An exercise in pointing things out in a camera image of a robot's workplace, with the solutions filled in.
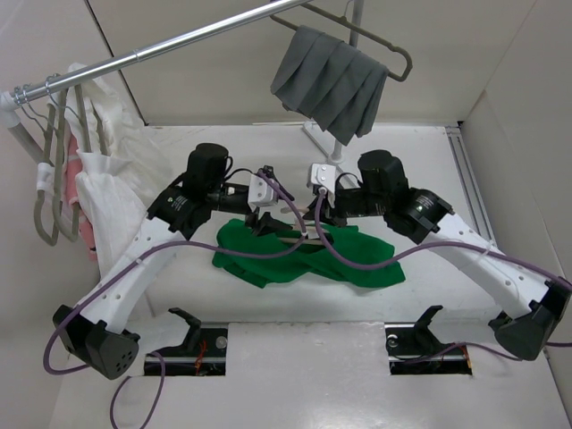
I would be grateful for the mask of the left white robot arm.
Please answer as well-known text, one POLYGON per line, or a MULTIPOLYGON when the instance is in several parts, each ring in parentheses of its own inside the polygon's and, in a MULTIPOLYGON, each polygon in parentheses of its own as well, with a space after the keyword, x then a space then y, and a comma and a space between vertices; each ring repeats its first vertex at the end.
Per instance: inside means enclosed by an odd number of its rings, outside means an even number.
POLYGON ((230 181, 226 147, 201 143, 189 154, 187 168, 147 210, 139 231, 104 279, 75 307, 60 306, 53 316, 55 336, 86 367, 109 380, 125 374, 139 353, 175 349, 186 355, 199 342, 201 323, 177 307, 130 327, 131 312, 147 287, 188 245, 214 211, 245 215, 273 205, 278 184, 273 167, 263 166, 249 184, 230 181))

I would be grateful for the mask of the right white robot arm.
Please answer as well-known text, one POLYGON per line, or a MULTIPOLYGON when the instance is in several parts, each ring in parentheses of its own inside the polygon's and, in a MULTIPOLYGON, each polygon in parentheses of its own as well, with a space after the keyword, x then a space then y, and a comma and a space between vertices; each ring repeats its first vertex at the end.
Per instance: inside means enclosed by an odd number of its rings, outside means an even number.
POLYGON ((344 225, 349 218, 381 216, 397 234, 415 246, 392 258, 428 249, 487 292, 500 307, 489 323, 497 343, 514 358, 532 361, 548 345, 571 298, 570 282, 536 265, 502 253, 457 214, 444 199, 428 189, 412 188, 402 162, 387 150, 366 152, 357 161, 358 186, 344 189, 328 164, 311 164, 307 185, 315 199, 298 209, 273 175, 263 168, 250 182, 248 204, 253 209, 285 202, 300 229, 311 219, 327 249, 326 223, 344 225))

